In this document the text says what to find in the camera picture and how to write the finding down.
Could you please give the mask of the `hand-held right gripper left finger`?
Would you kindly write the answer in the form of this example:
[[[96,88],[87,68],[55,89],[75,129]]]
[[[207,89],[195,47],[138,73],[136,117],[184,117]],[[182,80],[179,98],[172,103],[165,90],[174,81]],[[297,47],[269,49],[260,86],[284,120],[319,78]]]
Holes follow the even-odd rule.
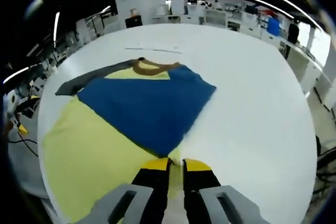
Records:
[[[146,162],[132,183],[122,184],[96,201],[89,223],[161,223],[167,207],[170,159]]]

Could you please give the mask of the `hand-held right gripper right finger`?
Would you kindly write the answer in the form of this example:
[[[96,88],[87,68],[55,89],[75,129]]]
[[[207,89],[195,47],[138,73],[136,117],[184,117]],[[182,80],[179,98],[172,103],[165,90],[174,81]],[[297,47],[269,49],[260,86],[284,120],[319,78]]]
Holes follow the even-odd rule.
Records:
[[[260,208],[230,185],[221,185],[201,161],[183,160],[184,208],[189,223],[267,223]]]

